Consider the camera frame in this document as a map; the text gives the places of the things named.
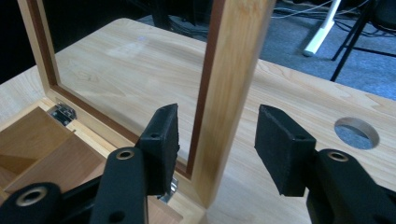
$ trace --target hinge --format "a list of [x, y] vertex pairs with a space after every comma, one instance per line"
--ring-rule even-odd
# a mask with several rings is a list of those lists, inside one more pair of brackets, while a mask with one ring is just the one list
[[77, 118], [76, 111], [65, 104], [59, 103], [49, 110], [49, 114], [62, 123], [63, 126], [69, 124], [73, 119]]
[[164, 195], [158, 196], [157, 198], [163, 201], [164, 203], [168, 203], [171, 200], [172, 196], [176, 193], [177, 185], [178, 185], [178, 180], [173, 177], [171, 182], [171, 192], [169, 194], [165, 193]]

